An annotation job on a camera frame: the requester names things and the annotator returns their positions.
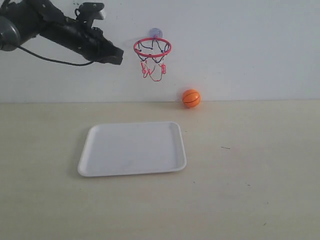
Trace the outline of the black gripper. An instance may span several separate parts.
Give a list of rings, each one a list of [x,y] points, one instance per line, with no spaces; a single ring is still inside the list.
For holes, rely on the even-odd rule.
[[[101,19],[96,14],[86,17],[79,15],[76,19],[66,17],[64,23],[49,23],[40,32],[40,36],[86,60],[119,66],[123,61],[124,51],[106,40],[101,29],[93,27],[94,20]]]

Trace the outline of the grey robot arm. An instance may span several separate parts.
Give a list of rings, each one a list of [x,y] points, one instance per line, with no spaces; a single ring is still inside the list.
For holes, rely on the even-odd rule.
[[[50,40],[88,62],[120,65],[124,51],[104,37],[103,31],[93,26],[103,20],[102,2],[84,2],[70,18],[50,0],[3,1],[0,6],[0,49],[11,52],[25,50],[22,45],[36,36]]]

